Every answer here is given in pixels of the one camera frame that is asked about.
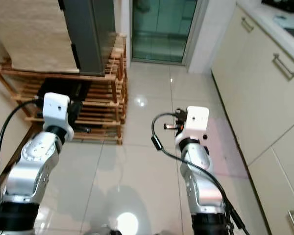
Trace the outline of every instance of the countertop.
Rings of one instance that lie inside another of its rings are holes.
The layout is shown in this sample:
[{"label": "countertop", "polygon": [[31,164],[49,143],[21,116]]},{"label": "countertop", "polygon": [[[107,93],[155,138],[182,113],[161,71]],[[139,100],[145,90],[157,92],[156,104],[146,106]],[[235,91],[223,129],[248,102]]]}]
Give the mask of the countertop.
[{"label": "countertop", "polygon": [[292,13],[265,4],[250,4],[247,0],[238,0],[237,4],[294,59],[294,37],[273,20],[276,15],[289,16]]}]

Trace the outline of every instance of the wooden shelf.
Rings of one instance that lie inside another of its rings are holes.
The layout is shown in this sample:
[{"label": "wooden shelf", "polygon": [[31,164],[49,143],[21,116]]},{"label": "wooden shelf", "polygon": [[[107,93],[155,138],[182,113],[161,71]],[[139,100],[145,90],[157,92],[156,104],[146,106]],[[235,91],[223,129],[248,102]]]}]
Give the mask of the wooden shelf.
[{"label": "wooden shelf", "polygon": [[[50,73],[14,70],[7,58],[0,63],[0,82],[17,103],[37,98],[46,79],[76,80],[89,85],[83,108],[76,124],[91,127],[91,133],[76,132],[75,138],[86,140],[110,140],[122,143],[122,124],[127,108],[126,37],[118,35],[105,67],[105,76],[89,76],[77,73]],[[41,110],[24,107],[26,121],[42,123]]]}]

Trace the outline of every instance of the floor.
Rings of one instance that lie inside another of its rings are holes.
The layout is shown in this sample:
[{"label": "floor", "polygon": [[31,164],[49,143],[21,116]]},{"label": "floor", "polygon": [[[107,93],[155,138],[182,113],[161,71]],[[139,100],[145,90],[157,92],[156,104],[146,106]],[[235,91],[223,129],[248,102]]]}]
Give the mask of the floor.
[{"label": "floor", "polygon": [[[255,196],[213,79],[184,67],[132,63],[122,146],[66,143],[35,223],[38,235],[87,235],[116,227],[123,235],[191,235],[180,163],[152,146],[150,124],[161,112],[189,105],[210,109],[208,146],[217,179],[251,235],[266,235]],[[156,126],[174,152],[174,133]],[[236,235],[243,233],[236,230]]]},{"label": "floor", "polygon": [[182,62],[186,38],[134,35],[133,57],[171,62]]}]

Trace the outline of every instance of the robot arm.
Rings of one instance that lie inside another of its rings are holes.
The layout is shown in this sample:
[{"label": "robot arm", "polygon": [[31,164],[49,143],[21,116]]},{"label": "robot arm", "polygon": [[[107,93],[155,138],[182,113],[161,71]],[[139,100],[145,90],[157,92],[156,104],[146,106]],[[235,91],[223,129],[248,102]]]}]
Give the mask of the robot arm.
[{"label": "robot arm", "polygon": [[[177,130],[175,146],[181,157],[168,153],[154,132],[155,121],[164,115],[176,118],[176,125],[164,125],[164,129]],[[230,215],[239,229],[248,235],[226,194],[213,175],[213,163],[209,151],[201,142],[207,139],[206,128],[209,110],[203,107],[189,106],[186,111],[177,109],[175,114],[160,114],[152,122],[151,140],[157,150],[182,162],[180,172],[186,183],[188,204],[192,216],[195,235],[233,235]]]},{"label": "robot arm", "polygon": [[34,222],[45,194],[49,175],[59,161],[65,141],[72,140],[74,132],[69,124],[70,99],[66,95],[47,93],[44,97],[41,133],[27,142],[21,156],[12,168],[0,202],[0,234],[34,234]]}]

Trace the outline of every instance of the glass door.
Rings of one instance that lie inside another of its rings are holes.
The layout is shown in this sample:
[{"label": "glass door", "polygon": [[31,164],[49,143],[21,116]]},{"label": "glass door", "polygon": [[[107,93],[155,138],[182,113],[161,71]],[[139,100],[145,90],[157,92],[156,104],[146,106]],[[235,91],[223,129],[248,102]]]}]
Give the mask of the glass door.
[{"label": "glass door", "polygon": [[181,63],[197,0],[133,0],[133,60]]}]

